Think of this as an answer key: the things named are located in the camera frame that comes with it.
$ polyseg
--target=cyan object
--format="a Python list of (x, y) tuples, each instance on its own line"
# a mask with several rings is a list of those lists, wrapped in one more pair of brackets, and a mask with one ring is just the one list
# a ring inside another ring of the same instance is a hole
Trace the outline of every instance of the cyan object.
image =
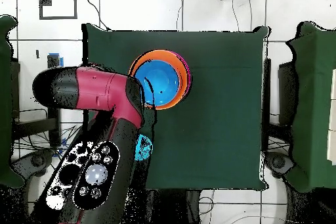
[(151, 140), (140, 134), (138, 138), (138, 143), (135, 147), (135, 160), (141, 161), (147, 159), (153, 151), (153, 144)]
[(162, 60), (145, 62), (135, 72), (135, 77), (144, 87), (144, 98), (147, 104), (153, 103), (153, 94), (146, 79), (153, 87), (154, 104), (156, 106), (172, 101), (179, 89), (177, 73), (170, 64)]
[[(60, 53), (49, 53), (49, 55), (60, 57)], [(63, 57), (60, 58), (60, 66), (63, 66)]]

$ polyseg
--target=black cable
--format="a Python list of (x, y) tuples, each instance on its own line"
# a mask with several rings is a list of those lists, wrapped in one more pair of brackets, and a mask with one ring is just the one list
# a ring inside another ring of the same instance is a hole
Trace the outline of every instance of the black cable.
[(207, 211), (207, 212), (200, 213), (199, 215), (205, 215), (206, 213), (211, 212), (211, 211), (213, 210), (214, 205), (215, 205), (215, 203), (213, 202), (213, 200), (212, 200), (210, 197), (206, 197), (206, 196), (201, 197), (201, 198), (199, 199), (199, 201), (201, 201), (201, 199), (203, 199), (203, 198), (208, 198), (208, 199), (210, 199), (210, 201), (211, 201), (211, 209), (210, 209), (209, 211)]
[(71, 136), (68, 137), (68, 139), (70, 139), (71, 137), (73, 137), (79, 129), (80, 129), (80, 127), (78, 127), (78, 128), (75, 130), (75, 132), (72, 133)]
[(181, 6), (180, 8), (178, 9), (178, 13), (177, 13), (177, 20), (176, 20), (176, 30), (177, 30), (177, 22), (179, 21), (179, 14), (180, 14), (180, 10), (182, 8), (182, 0), (181, 0)]
[(109, 27), (107, 27), (107, 26), (103, 23), (103, 21), (100, 19), (100, 13), (99, 13), (99, 10), (97, 9), (97, 7), (96, 7), (94, 4), (92, 4), (92, 3), (90, 2), (90, 0), (87, 0), (87, 2), (88, 2), (90, 5), (92, 5), (92, 6), (96, 9), (96, 11), (97, 11), (97, 13), (98, 13), (98, 17), (99, 17), (99, 21), (100, 21), (100, 23), (103, 24), (103, 25), (105, 26), (105, 28), (106, 28), (108, 31), (111, 31), (111, 29), (109, 29)]
[(45, 112), (45, 117), (48, 118), (47, 111), (43, 108), (37, 108), (37, 109), (28, 109), (28, 110), (21, 110), (19, 112), (28, 112), (28, 111), (37, 111), (37, 110), (43, 110)]
[(276, 146), (276, 147), (274, 147), (274, 148), (269, 148), (269, 150), (274, 150), (274, 149), (276, 149), (276, 148), (282, 148), (283, 150), (285, 150), (286, 152), (288, 152), (288, 150), (286, 150), (284, 147), (285, 147), (285, 146)]
[(249, 11), (251, 13), (251, 24), (250, 24), (250, 28), (251, 28), (251, 32), (252, 32), (252, 6), (251, 6), (251, 0), (249, 0)]
[[(234, 0), (232, 0), (232, 10), (234, 11)], [(238, 31), (239, 31), (238, 19), (237, 19), (237, 16), (236, 16), (236, 13), (235, 13), (235, 12), (234, 12), (234, 18), (236, 19), (237, 27), (238, 27)]]

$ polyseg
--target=floor tile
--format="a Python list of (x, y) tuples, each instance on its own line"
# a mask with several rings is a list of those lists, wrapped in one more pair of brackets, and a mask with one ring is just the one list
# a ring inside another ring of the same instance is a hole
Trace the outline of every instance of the floor tile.
[(260, 204), (215, 204), (210, 224), (260, 224)]
[(336, 131), (336, 99), (333, 99), (330, 105), (329, 129)]
[(267, 0), (266, 23), (272, 28), (269, 39), (293, 39), (303, 21), (332, 30), (336, 27), (335, 15), (336, 0)]
[(250, 189), (216, 189), (214, 203), (260, 203), (260, 191)]
[(333, 82), (331, 88), (331, 99), (336, 99), (336, 69), (333, 70)]
[(201, 224), (210, 224), (211, 218), (211, 204), (199, 204), (199, 218)]
[(336, 164), (336, 131), (328, 131), (327, 159)]
[(250, 32), (264, 26), (265, 0), (184, 0), (184, 30)]
[(60, 117), (61, 117), (62, 122), (82, 122), (83, 121), (83, 111), (82, 110), (61, 109)]
[(215, 191), (213, 189), (206, 189), (201, 192), (201, 196), (199, 197), (200, 203), (212, 203), (213, 196)]
[[(0, 0), (0, 16), (11, 15), (16, 18), (16, 0)], [(16, 39), (17, 27), (9, 32), (9, 39)]]
[(112, 30), (176, 30), (181, 5), (181, 0), (100, 0), (100, 17)]
[[(99, 0), (89, 0), (99, 8)], [(43, 7), (43, 15), (66, 16), (74, 0), (52, 0)], [(39, 0), (18, 0), (19, 39), (83, 39), (82, 23), (98, 25), (99, 16), (87, 0), (77, 0), (77, 19), (40, 20)]]
[[(291, 49), (285, 43), (268, 43), (267, 55), (271, 59), (270, 79), (270, 113), (279, 114), (279, 65), (293, 60)], [(276, 122), (277, 117), (270, 117), (271, 122)]]
[(268, 183), (269, 188), (262, 192), (262, 202), (272, 204), (286, 204), (287, 192), (285, 183), (281, 179), (272, 176), (271, 171), (264, 168), (264, 180)]
[(287, 205), (262, 205), (261, 224), (285, 224)]
[[(19, 41), (20, 69), (20, 109), (45, 108), (35, 101), (32, 84), (36, 75), (47, 69), (47, 56), (49, 53), (59, 53), (64, 59), (64, 66), (78, 66), (82, 62), (81, 41)], [(61, 111), (64, 119), (76, 119), (76, 111)], [(22, 113), (22, 121), (41, 119), (39, 112)]]

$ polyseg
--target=button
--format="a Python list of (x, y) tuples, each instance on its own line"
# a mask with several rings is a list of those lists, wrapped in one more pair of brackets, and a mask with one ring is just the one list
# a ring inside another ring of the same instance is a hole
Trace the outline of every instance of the button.
[(100, 154), (93, 154), (92, 155), (92, 160), (94, 162), (98, 162), (100, 160)]
[(101, 164), (93, 164), (87, 168), (85, 180), (90, 185), (101, 185), (107, 180), (108, 171)]
[(89, 189), (87, 187), (81, 187), (80, 190), (79, 190), (79, 194), (81, 196), (84, 196), (88, 193)]
[(105, 164), (110, 164), (112, 162), (112, 158), (111, 156), (105, 156), (104, 157), (104, 163)]
[(63, 190), (63, 196), (66, 198), (70, 192), (70, 188), (64, 189)]
[(72, 152), (69, 153), (69, 155), (68, 155), (68, 161), (69, 162), (74, 162), (76, 158), (77, 158), (77, 156), (74, 153), (72, 153)]
[(93, 198), (98, 198), (101, 194), (102, 194), (102, 193), (101, 193), (100, 189), (93, 189), (93, 190), (91, 191), (91, 196), (92, 196)]
[(85, 162), (87, 161), (87, 156), (80, 156), (79, 158), (78, 158), (78, 163), (79, 164), (84, 164)]
[(110, 152), (110, 148), (108, 146), (103, 146), (102, 147), (102, 153), (103, 154), (108, 154)]
[(62, 191), (62, 189), (57, 185), (57, 186), (55, 186), (51, 189), (51, 194), (52, 195), (57, 195), (57, 194), (60, 194), (61, 191)]

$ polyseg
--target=green cloth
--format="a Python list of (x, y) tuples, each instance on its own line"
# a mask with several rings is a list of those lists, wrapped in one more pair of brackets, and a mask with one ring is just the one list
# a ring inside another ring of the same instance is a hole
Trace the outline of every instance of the green cloth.
[(265, 189), (259, 161), (267, 27), (253, 33), (106, 32), (87, 24), (87, 33), (89, 62), (128, 74), (139, 55), (167, 49), (192, 73), (189, 95), (157, 112), (148, 189)]
[(23, 178), (13, 172), (9, 166), (12, 156), (12, 49), (7, 36), (16, 25), (15, 18), (8, 15), (0, 16), (0, 184), (14, 189), (24, 185)]
[(336, 166), (327, 160), (332, 72), (336, 68), (336, 32), (311, 22), (299, 24), (292, 47), (299, 78), (299, 103), (293, 121), (293, 159), (286, 179), (299, 192), (336, 188)]

